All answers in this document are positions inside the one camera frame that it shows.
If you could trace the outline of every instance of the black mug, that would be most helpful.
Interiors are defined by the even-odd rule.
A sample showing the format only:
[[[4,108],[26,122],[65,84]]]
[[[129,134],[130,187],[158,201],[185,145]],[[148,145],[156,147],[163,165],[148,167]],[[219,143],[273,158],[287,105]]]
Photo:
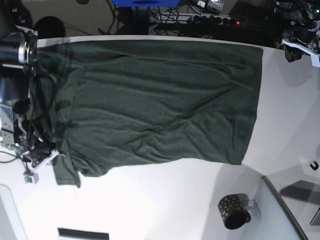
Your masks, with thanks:
[[[218,208],[227,229],[234,230],[249,223],[251,216],[244,208],[237,195],[225,196],[218,204]]]

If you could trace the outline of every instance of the blue object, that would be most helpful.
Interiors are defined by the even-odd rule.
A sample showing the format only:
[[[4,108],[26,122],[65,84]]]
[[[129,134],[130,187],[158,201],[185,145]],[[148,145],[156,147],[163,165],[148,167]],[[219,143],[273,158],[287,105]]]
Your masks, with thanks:
[[[176,7],[180,0],[112,0],[117,7]]]

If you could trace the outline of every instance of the mug handle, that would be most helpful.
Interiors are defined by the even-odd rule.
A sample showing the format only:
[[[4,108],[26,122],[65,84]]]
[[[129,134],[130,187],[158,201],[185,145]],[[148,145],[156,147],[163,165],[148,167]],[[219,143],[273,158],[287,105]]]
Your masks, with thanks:
[[[247,224],[247,223],[249,223],[251,221],[251,215],[247,210],[245,210],[245,212],[246,212],[246,221],[245,221],[245,223]]]

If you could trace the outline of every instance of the table surface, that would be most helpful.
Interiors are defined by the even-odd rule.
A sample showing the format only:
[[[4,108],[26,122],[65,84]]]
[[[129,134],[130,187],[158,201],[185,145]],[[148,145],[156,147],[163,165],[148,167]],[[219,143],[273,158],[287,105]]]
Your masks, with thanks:
[[[140,39],[230,44],[202,38],[111,35],[44,39],[39,40],[38,46]],[[64,227],[108,231],[113,233],[112,239],[119,240],[129,236],[200,240],[210,203],[235,191],[247,193],[253,199],[262,175],[271,176],[271,181],[274,174],[287,179],[286,171],[299,167],[303,169],[299,174],[291,175],[285,183],[278,177],[278,182],[292,184],[306,175],[313,183],[317,182],[318,172],[310,171],[308,165],[315,159],[320,144],[319,69],[312,67],[308,56],[288,63],[282,50],[257,47],[263,49],[261,89],[257,120],[243,166],[185,159],[169,164],[119,167],[99,178],[81,177],[82,187],[76,189],[56,186],[50,166],[39,174],[38,185],[31,186],[23,182],[21,164],[4,164],[0,168],[0,184],[11,189],[29,239],[43,239],[44,234],[50,235],[48,240],[57,239],[56,228]],[[290,209],[295,209],[295,203],[288,202]],[[308,203],[299,207],[308,214],[312,211],[315,214],[318,209]],[[300,217],[296,216],[309,239],[318,239],[320,228],[308,228],[308,218]],[[219,224],[215,229],[221,236],[227,234]]]

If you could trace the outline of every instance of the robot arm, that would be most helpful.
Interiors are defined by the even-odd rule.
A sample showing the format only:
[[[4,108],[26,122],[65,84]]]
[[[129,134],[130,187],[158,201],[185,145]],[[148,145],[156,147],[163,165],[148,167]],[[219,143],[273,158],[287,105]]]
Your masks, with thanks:
[[[30,86],[36,69],[37,36],[14,24],[5,0],[0,0],[0,120],[1,145],[15,151],[25,163],[26,183],[38,181],[39,169],[59,154],[55,144],[36,135],[27,119]]]

